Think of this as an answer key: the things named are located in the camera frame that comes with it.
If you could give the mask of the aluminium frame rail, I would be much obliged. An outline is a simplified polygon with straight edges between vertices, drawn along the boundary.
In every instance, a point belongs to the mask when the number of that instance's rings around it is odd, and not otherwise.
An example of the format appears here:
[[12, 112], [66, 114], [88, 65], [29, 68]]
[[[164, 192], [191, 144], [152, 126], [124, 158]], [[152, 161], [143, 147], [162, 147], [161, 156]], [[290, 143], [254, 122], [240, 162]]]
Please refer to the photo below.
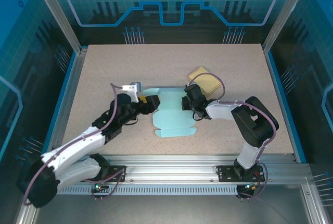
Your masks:
[[[232, 166], [236, 155], [107, 155], [111, 165], [126, 166], [126, 184], [218, 184], [218, 165]], [[267, 167], [268, 185], [313, 184], [308, 164], [292, 154], [268, 154], [260, 161]]]

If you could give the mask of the yellow paper box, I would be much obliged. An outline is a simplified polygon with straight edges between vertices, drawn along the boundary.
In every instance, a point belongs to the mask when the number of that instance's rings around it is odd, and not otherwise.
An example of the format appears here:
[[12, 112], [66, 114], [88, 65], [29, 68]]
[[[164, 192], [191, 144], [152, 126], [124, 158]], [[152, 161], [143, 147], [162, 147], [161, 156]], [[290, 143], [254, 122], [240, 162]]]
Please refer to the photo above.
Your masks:
[[[202, 73], [208, 73], [208, 71], [203, 67], [199, 67], [188, 76], [188, 82], [190, 82], [195, 76]], [[205, 96], [213, 95], [222, 86], [221, 82], [210, 74], [204, 74], [197, 77], [193, 83], [196, 83], [200, 86], [200, 89]]]

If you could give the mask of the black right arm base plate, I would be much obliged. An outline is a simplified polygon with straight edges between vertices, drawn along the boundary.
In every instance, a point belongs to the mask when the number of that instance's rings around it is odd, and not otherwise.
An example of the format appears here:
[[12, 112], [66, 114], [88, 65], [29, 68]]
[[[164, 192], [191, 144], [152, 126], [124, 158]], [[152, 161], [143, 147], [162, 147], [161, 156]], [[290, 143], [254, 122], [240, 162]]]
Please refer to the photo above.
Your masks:
[[240, 167], [219, 165], [215, 168], [219, 182], [265, 182], [265, 174], [262, 166], [254, 165], [248, 170]]

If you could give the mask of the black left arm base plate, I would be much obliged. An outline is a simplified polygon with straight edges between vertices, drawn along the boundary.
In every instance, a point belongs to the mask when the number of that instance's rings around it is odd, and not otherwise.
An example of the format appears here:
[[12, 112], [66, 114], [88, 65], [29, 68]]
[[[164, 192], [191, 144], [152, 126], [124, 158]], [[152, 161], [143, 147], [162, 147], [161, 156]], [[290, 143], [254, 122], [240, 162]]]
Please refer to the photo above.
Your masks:
[[105, 182], [124, 182], [126, 176], [127, 166], [114, 166], [111, 165], [108, 169], [106, 176], [104, 177]]

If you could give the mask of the blue aluminium table side rail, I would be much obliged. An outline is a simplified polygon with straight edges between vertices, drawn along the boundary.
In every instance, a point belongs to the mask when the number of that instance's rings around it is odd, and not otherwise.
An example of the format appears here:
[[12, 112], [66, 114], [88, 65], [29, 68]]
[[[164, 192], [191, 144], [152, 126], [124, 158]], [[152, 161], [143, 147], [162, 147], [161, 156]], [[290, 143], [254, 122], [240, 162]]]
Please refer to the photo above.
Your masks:
[[81, 54], [73, 53], [70, 58], [42, 151], [38, 154], [39, 156], [60, 147], [63, 143], [86, 52], [87, 47], [85, 46]]
[[270, 75], [273, 81], [273, 85], [276, 91], [277, 99], [280, 105], [280, 109], [283, 115], [284, 123], [287, 128], [287, 132], [290, 138], [290, 142], [293, 148], [293, 153], [295, 159], [298, 163], [306, 164], [307, 160], [301, 145], [299, 135], [297, 133], [296, 125], [294, 123], [289, 104], [287, 102], [286, 94], [283, 90], [282, 82], [276, 68], [276, 64], [271, 54], [271, 51], [268, 51], [264, 54]]

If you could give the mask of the grey metal bottom panel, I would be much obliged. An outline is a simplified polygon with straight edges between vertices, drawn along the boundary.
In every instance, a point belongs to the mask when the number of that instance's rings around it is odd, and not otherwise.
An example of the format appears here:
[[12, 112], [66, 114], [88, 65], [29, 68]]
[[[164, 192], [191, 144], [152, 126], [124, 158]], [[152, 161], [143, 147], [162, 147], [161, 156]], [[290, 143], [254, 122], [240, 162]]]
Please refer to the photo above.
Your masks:
[[231, 195], [112, 196], [60, 195], [40, 209], [30, 208], [19, 224], [329, 224], [309, 194], [273, 187], [259, 198]]

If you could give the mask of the light blue paper box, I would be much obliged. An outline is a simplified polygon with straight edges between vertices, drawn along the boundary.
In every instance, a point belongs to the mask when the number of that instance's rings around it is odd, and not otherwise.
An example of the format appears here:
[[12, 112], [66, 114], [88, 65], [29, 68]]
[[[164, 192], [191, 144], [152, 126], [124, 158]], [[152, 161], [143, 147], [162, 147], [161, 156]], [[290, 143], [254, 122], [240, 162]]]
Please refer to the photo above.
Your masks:
[[152, 115], [152, 124], [160, 138], [191, 136], [197, 132], [193, 112], [182, 110], [183, 87], [147, 88], [143, 96], [157, 95], [160, 105]]

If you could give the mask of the aluminium frame post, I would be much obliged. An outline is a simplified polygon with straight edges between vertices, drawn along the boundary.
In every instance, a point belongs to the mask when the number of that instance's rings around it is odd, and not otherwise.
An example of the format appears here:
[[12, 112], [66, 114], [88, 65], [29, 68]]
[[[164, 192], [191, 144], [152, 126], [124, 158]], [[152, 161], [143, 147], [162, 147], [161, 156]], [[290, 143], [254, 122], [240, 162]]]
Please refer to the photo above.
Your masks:
[[284, 3], [276, 21], [274, 22], [270, 32], [268, 33], [262, 47], [263, 47], [263, 54], [267, 55], [270, 51], [271, 47], [273, 46], [274, 42], [276, 41], [277, 37], [279, 36], [283, 26], [287, 22], [289, 16], [293, 12], [296, 4], [299, 0], [286, 0]]
[[82, 46], [76, 37], [65, 13], [63, 12], [58, 0], [44, 0], [56, 22], [60, 26], [64, 36], [68, 40], [70, 46], [78, 56], [83, 56]]

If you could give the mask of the small connector with green light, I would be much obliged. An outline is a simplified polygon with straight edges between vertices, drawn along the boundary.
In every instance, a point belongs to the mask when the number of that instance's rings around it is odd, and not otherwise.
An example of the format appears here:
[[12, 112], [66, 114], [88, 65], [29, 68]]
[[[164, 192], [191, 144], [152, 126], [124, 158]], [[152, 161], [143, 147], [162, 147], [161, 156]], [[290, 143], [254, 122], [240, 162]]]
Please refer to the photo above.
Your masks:
[[106, 182], [105, 180], [96, 181], [96, 183], [94, 184], [94, 187], [93, 187], [93, 191], [99, 192], [99, 191], [108, 189], [109, 187], [107, 185], [105, 185], [105, 182]]
[[247, 190], [253, 190], [254, 191], [259, 186], [260, 186], [259, 182], [254, 182], [254, 183], [245, 185], [241, 190], [242, 191], [247, 191]]

